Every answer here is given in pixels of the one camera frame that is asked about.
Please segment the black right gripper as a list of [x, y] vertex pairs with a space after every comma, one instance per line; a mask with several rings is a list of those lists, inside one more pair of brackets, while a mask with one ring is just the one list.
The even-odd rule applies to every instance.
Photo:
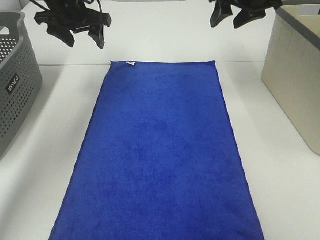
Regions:
[[232, 6], [242, 9], [233, 20], [233, 26], [238, 29], [250, 22], [263, 19], [267, 9], [277, 10], [283, 5], [282, 0], [218, 0], [210, 18], [210, 26], [217, 27], [224, 19], [233, 15]]

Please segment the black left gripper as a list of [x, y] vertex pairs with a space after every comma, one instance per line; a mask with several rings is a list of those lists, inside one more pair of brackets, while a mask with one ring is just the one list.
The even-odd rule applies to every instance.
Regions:
[[47, 33], [68, 47], [73, 47], [75, 39], [71, 32], [89, 29], [88, 36], [91, 37], [99, 49], [105, 46], [104, 26], [110, 27], [111, 16], [102, 12], [101, 2], [98, 0], [98, 10], [88, 8], [93, 0], [46, 0], [46, 7], [39, 5], [42, 12], [35, 14], [34, 20], [38, 25], [48, 24]]

